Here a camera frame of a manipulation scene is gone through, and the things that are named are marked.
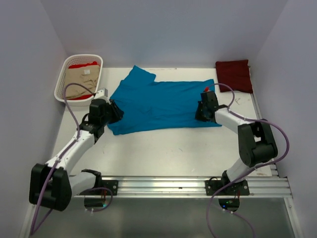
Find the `white wall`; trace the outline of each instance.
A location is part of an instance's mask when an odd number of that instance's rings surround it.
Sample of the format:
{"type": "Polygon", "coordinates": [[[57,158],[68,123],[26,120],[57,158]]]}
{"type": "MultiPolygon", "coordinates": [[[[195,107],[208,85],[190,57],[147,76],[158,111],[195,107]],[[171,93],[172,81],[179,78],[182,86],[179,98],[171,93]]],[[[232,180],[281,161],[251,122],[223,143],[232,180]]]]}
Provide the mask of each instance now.
{"type": "Polygon", "coordinates": [[[0,3],[0,231],[17,237],[31,168],[52,153],[63,106],[53,97],[65,50],[41,3],[0,3]]]}
{"type": "MultiPolygon", "coordinates": [[[[289,0],[251,64],[263,116],[281,125],[290,139],[290,154],[278,170],[288,176],[308,238],[317,233],[316,11],[317,1],[289,0]]],[[[278,144],[285,144],[281,137],[278,144]]]]}
{"type": "Polygon", "coordinates": [[[253,60],[287,0],[42,0],[67,53],[107,66],[253,60]]]}

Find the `fabric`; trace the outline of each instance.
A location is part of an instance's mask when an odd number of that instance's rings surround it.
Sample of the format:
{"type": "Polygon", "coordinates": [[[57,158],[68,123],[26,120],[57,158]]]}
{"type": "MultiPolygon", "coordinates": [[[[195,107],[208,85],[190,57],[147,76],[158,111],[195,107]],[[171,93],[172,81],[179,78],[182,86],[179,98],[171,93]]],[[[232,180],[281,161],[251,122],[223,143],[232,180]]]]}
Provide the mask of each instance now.
{"type": "MultiPolygon", "coordinates": [[[[233,90],[244,93],[253,93],[250,80],[248,60],[216,62],[216,71],[219,83],[230,86],[233,90]]],[[[220,92],[228,92],[229,89],[219,86],[220,92]]]]}
{"type": "Polygon", "coordinates": [[[71,98],[69,100],[84,100],[84,99],[90,98],[91,96],[93,96],[93,94],[87,94],[87,95],[80,96],[78,98],[71,98]]]}
{"type": "Polygon", "coordinates": [[[121,81],[111,99],[124,111],[123,119],[109,124],[114,135],[163,128],[220,126],[195,120],[200,93],[213,84],[154,82],[156,75],[136,66],[121,81]]]}
{"type": "Polygon", "coordinates": [[[85,63],[85,64],[73,64],[68,68],[81,68],[81,67],[85,67],[85,66],[90,66],[90,65],[98,65],[98,63],[96,61],[92,62],[92,63],[85,63]]]}
{"type": "MultiPolygon", "coordinates": [[[[90,65],[81,68],[68,68],[65,74],[64,85],[66,86],[69,83],[79,83],[94,92],[96,90],[99,72],[99,65],[90,65]]],[[[69,86],[66,91],[67,99],[78,98],[88,94],[90,93],[87,92],[86,89],[77,85],[69,86]]]]}

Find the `dark red towel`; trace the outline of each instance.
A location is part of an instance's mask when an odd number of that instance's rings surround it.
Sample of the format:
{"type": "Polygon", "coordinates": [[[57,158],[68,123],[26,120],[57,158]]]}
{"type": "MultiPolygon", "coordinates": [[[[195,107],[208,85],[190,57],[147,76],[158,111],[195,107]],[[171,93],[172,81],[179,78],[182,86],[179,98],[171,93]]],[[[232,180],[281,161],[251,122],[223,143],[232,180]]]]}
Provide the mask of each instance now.
{"type": "MultiPolygon", "coordinates": [[[[248,67],[248,60],[216,62],[216,71],[219,83],[230,86],[233,90],[244,93],[253,93],[248,67]]],[[[229,89],[219,85],[220,92],[229,89]]]]}

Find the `red cloth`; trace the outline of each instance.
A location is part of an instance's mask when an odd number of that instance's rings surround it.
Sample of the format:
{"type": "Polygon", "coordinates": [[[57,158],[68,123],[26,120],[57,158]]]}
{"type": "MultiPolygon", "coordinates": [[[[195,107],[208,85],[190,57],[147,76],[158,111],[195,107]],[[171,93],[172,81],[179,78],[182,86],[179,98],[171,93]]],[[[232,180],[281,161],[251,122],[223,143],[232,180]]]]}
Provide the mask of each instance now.
{"type": "Polygon", "coordinates": [[[85,67],[85,66],[90,66],[90,65],[98,65],[98,63],[96,61],[92,62],[92,63],[85,63],[85,64],[73,64],[68,68],[81,68],[81,67],[85,67]]]}
{"type": "MultiPolygon", "coordinates": [[[[81,68],[81,67],[85,67],[85,66],[90,66],[90,65],[98,65],[97,61],[94,61],[92,63],[85,63],[85,64],[73,64],[68,68],[81,68]]],[[[68,99],[68,100],[84,100],[87,98],[90,98],[91,96],[93,96],[92,94],[88,94],[88,95],[83,95],[81,97],[78,98],[72,98],[72,99],[68,99]]]]}
{"type": "MultiPolygon", "coordinates": [[[[224,62],[217,61],[216,71],[219,83],[227,84],[233,90],[253,93],[247,59],[224,62]]],[[[219,88],[220,92],[230,91],[221,85],[219,85],[219,88]]]]}
{"type": "Polygon", "coordinates": [[[67,99],[67,100],[84,100],[84,99],[87,99],[87,98],[90,98],[91,96],[93,96],[92,94],[88,94],[88,95],[83,95],[79,98],[72,98],[72,99],[67,99]]]}

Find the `plastic basket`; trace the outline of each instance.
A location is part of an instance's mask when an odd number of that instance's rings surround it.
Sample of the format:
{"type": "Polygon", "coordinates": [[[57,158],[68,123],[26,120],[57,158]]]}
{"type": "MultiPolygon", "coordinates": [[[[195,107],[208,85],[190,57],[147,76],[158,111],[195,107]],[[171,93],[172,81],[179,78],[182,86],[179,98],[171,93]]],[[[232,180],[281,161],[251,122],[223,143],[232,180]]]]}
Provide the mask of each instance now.
{"type": "MultiPolygon", "coordinates": [[[[98,55],[87,55],[87,54],[73,55],[68,57],[65,60],[63,67],[61,68],[61,71],[59,73],[59,77],[58,77],[56,87],[54,90],[54,96],[58,101],[64,102],[64,99],[63,99],[63,89],[64,89],[64,83],[65,83],[64,79],[65,79],[65,72],[68,69],[68,67],[70,67],[73,64],[86,64],[86,63],[92,63],[94,61],[96,61],[98,65],[100,66],[100,72],[99,72],[99,77],[98,77],[95,92],[99,90],[101,71],[102,71],[103,63],[104,63],[103,59],[98,55]]],[[[70,106],[87,106],[87,105],[90,105],[90,102],[92,99],[93,99],[93,96],[83,100],[67,100],[67,102],[69,103],[70,106]]]]}

